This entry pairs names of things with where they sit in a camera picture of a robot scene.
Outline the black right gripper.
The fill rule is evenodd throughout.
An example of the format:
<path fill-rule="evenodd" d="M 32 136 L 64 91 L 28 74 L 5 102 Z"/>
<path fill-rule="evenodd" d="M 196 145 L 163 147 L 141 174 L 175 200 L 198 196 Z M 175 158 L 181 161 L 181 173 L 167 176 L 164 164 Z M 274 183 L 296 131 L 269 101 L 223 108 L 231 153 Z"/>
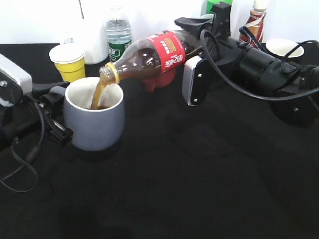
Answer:
<path fill-rule="evenodd" d="M 238 40 L 230 37 L 231 5 L 222 1 L 214 4 L 211 10 L 214 14 L 206 14 L 199 18 L 180 17 L 174 22 L 191 34 L 199 34 L 204 29 L 210 31 L 216 42 L 205 34 L 204 47 L 208 52 L 204 53 L 203 57 L 207 59 L 211 56 L 222 72 L 233 72 L 246 48 L 241 46 Z"/>

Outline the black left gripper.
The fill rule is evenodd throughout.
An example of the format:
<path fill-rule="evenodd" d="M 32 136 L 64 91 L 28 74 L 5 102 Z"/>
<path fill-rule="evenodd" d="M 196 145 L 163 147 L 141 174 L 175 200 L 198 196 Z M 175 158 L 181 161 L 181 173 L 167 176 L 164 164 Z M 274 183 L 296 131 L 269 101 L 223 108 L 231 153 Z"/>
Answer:
<path fill-rule="evenodd" d="M 66 145 L 73 136 L 73 131 L 57 120 L 63 114 L 64 97 L 48 93 L 53 87 L 67 88 L 70 82 L 63 81 L 47 84 L 32 84 L 32 95 L 40 96 L 39 103 L 44 113 L 47 137 L 58 145 Z M 17 138 L 23 138 L 41 127 L 40 116 L 33 101 L 27 96 L 12 107 L 0 108 L 0 150 L 7 149 Z"/>

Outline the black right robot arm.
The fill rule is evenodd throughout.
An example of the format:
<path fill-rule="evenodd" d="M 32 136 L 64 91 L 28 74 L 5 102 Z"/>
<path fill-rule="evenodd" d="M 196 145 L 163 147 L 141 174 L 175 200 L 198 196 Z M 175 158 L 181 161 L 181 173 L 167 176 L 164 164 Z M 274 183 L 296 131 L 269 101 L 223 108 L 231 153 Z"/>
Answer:
<path fill-rule="evenodd" d="M 252 33 L 242 27 L 247 43 L 230 36 L 231 6 L 213 6 L 211 19 L 181 17 L 175 24 L 193 35 L 199 51 L 184 65 L 182 95 L 189 106 L 206 98 L 211 83 L 222 80 L 236 91 L 267 101 L 277 118 L 296 127 L 311 126 L 319 118 L 319 68 L 270 55 Z"/>

